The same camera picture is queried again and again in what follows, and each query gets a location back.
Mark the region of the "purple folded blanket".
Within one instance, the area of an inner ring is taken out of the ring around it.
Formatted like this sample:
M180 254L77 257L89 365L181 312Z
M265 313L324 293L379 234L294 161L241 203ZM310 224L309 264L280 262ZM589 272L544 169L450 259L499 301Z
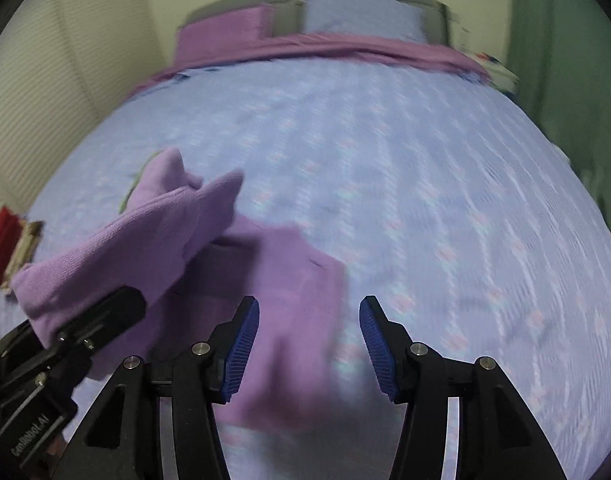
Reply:
M281 60L282 58L330 58L330 60L406 66L455 74L473 75L481 84L492 81L489 72L475 60L443 44L417 44L376 36L345 34L294 34L262 38L230 44L222 50L210 52L192 50L183 53L165 70L138 84L130 94L137 96L157 84L175 78L185 70L247 62Z

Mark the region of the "blue striped pillow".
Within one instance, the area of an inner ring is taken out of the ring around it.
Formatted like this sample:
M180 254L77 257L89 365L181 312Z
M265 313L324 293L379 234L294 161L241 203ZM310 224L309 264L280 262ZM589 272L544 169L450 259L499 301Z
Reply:
M303 31L428 42L425 11L397 0L307 0Z

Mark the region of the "purple sweatshirt green stripes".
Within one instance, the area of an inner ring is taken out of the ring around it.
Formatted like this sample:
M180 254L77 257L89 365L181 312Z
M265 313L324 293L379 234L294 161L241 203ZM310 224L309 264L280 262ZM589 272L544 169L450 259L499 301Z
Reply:
M251 295L260 326L221 422L262 431L301 430L333 400L331 353L345 306L345 267L295 226L235 209L243 175L210 182L190 174L175 148L148 162L127 206L104 229L29 264L12 289L42 344L121 286L147 301L145 318L100 352L99 378L124 356L160 361L205 340Z

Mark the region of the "white bedside table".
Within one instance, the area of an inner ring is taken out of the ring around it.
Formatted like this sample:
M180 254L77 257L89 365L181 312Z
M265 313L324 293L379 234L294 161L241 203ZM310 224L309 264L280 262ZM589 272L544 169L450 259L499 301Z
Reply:
M491 86L505 96L514 96L519 87L519 77L514 74L497 58L483 52L470 53L473 58L486 70L491 78Z

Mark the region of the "white louvered closet door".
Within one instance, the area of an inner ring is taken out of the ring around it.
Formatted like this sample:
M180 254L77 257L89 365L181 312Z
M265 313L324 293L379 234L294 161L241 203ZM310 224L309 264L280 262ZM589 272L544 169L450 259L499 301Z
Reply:
M163 64L148 0L24 0L0 35L0 208L28 211L66 155Z

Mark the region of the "folded red garment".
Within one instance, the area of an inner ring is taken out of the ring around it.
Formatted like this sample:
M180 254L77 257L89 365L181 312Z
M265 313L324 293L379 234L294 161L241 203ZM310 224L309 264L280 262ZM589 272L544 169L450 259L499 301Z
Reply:
M6 206L0 208L0 284L5 270L20 240L23 226L21 219Z

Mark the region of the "folded beige striped garment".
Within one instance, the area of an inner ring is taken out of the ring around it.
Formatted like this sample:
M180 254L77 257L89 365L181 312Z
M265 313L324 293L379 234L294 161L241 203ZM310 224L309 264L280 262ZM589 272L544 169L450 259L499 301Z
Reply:
M20 271L22 266L33 260L36 248L42 239L45 222L23 220L21 224L22 231L19 240L2 276L2 284L0 285L0 290L6 296L11 294L11 281L14 276Z

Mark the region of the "grey padded headboard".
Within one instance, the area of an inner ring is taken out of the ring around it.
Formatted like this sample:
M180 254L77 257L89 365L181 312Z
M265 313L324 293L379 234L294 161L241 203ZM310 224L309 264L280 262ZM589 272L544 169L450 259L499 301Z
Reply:
M273 35L340 32L449 46L447 6L438 0L217 0L191 11L187 25L212 16L267 4Z

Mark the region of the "green curtain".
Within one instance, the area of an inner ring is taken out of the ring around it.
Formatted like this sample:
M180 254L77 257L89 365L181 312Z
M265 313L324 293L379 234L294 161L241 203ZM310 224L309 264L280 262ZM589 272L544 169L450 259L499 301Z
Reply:
M611 229L611 21L596 0L511 0L516 101L571 161Z

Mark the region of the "purple pillow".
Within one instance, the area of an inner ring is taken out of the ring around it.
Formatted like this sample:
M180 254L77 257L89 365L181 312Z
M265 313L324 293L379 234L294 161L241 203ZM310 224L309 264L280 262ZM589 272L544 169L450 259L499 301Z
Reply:
M219 54L272 36L275 10L269 4L228 11L183 26L177 33L174 64Z

